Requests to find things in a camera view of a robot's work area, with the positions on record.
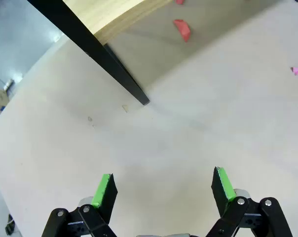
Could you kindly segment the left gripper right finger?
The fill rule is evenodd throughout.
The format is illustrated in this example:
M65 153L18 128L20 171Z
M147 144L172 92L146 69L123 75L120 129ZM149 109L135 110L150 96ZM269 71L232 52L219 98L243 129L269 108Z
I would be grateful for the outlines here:
M291 237L292 232L277 199L251 199L246 190L234 189L222 167L215 167L211 184L220 218L208 237L234 237L239 229L250 229L256 237Z

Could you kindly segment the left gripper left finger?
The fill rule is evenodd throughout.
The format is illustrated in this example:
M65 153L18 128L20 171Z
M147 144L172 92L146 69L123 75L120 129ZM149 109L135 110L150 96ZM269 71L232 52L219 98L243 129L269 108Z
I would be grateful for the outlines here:
M114 237L109 226L117 188L112 174L104 174L95 195L88 203L69 212L64 208L51 211L43 237Z

